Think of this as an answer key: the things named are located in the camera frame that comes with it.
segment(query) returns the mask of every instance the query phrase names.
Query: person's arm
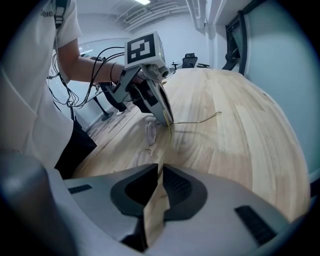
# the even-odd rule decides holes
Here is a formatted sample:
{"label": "person's arm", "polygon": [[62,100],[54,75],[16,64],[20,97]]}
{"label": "person's arm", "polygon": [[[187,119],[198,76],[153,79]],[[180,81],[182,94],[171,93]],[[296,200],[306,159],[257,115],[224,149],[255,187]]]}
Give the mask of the person's arm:
{"label": "person's arm", "polygon": [[[94,60],[81,57],[77,39],[58,48],[58,56],[63,72],[70,80],[75,81],[90,82],[93,68],[93,76],[95,76],[97,70],[102,64],[101,61],[97,61],[95,64]],[[114,62],[105,63],[97,74],[94,82],[117,82],[124,66],[119,63],[115,63],[114,66],[113,64]],[[142,81],[143,80],[138,77],[133,79],[133,82],[137,84]]]}

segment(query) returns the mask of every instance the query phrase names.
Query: white t-shirt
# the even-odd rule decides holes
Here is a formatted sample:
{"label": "white t-shirt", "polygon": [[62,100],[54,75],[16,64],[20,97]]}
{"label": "white t-shirt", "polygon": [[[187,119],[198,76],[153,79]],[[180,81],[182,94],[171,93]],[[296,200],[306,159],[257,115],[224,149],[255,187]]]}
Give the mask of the white t-shirt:
{"label": "white t-shirt", "polygon": [[[0,148],[36,157],[54,168],[68,144],[73,121],[54,105],[47,85],[56,37],[53,4],[48,1],[28,20],[0,64]],[[75,0],[57,30],[57,47],[82,34]]]}

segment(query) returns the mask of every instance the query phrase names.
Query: wooden table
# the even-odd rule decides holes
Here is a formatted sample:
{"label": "wooden table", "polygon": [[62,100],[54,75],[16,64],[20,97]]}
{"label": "wooden table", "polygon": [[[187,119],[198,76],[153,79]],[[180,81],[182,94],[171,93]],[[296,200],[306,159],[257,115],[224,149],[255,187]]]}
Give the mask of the wooden table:
{"label": "wooden table", "polygon": [[[179,69],[164,88],[175,121],[200,124],[158,125],[152,162],[192,168],[231,179],[278,208],[291,222],[308,210],[306,162],[279,105],[241,74],[208,68]],[[145,127],[154,120],[136,107],[103,135],[74,175],[87,177],[136,166],[148,149]]]}

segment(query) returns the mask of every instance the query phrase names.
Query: bracelet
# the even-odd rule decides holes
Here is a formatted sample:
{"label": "bracelet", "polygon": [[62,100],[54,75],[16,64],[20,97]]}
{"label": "bracelet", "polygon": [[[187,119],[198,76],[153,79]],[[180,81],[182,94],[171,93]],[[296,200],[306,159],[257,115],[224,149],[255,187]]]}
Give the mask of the bracelet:
{"label": "bracelet", "polygon": [[111,67],[111,70],[110,70],[110,80],[111,82],[113,82],[112,80],[112,69],[114,68],[114,65],[116,64],[117,62],[113,63],[112,67]]}

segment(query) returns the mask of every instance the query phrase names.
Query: backpack strap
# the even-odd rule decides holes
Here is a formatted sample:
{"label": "backpack strap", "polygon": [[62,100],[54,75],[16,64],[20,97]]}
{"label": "backpack strap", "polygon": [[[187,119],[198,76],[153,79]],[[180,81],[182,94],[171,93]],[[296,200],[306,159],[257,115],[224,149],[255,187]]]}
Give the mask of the backpack strap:
{"label": "backpack strap", "polygon": [[64,14],[67,9],[68,0],[53,0],[54,23],[57,30],[64,22]]}

